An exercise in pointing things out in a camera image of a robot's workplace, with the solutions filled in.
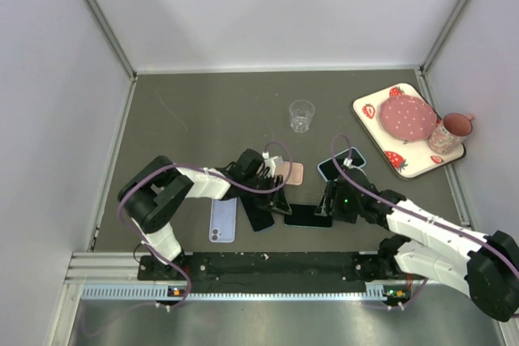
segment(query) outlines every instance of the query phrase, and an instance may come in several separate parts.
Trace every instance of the wall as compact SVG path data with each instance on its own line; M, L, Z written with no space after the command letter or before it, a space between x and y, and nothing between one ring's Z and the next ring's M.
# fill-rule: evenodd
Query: wall
M137 70L418 65L456 0L97 0Z
M474 134L457 164L479 228L519 238L517 0L472 0L429 80L443 114L472 112Z
M128 78L83 0L0 0L2 344L43 344Z

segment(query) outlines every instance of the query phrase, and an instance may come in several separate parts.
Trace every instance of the white tray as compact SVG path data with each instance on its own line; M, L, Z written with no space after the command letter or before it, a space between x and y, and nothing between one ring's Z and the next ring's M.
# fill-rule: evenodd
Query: white tray
M378 114L380 104L389 98L389 91L392 88L400 88L405 94L422 99L413 86L400 83L357 99L353 103L353 109L364 128L399 176L403 178L417 177L465 156L463 144L460 144L449 154L440 156L429 148L426 140L407 143L388 134L380 125ZM362 111L362 108L366 105L371 105L375 109L373 117ZM388 157L386 152L396 153L396 155L392 154Z

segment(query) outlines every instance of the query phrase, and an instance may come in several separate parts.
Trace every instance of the robotic arm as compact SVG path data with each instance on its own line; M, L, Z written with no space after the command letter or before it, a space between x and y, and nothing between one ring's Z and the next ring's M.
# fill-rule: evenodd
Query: robotic arm
M203 169L202 172L186 167L170 169L140 187L126 200L124 208L148 241L147 244L164 258L173 261L182 253L182 248L169 222L184 199L253 196L257 207L290 214L282 188L271 194L251 194L222 178L226 177L247 188L271 190L282 181L282 177L274 175L276 166L282 162L278 156L270 157L268 153L261 155L247 149L238 161L225 168ZM119 192L118 200L122 201L128 191L150 173L167 165L172 165L169 159L157 157ZM456 226L424 211L402 194L392 190L379 192L362 170L350 169L347 164L342 168L358 186L422 216L420 219L412 217L396 207L377 201L343 177L328 182L320 205L315 209L316 216L331 216L348 223L356 223L361 216L368 223L396 234L380 243L375 258L363 260L360 256L356 266L359 279L371 281L373 275L381 274L386 278L396 278L405 273L416 274L464 293L494 319L507 321L512 317L519 308L519 280L483 245L467 239L470 236L477 238L476 241L485 242L518 268L519 247L508 234L498 231L487 236Z

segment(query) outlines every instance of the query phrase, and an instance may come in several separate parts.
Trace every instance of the mug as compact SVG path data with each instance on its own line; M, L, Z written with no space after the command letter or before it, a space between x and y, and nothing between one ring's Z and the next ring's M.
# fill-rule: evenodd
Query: mug
M450 113L436 125L429 137L429 147L438 154L449 154L472 133L474 115Z

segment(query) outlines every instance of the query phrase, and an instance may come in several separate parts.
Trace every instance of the plate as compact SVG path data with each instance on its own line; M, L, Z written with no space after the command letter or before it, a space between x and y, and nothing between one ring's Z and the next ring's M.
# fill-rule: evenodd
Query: plate
M436 119L432 107L414 96L391 96L380 105L380 124L390 135L404 141L429 138Z

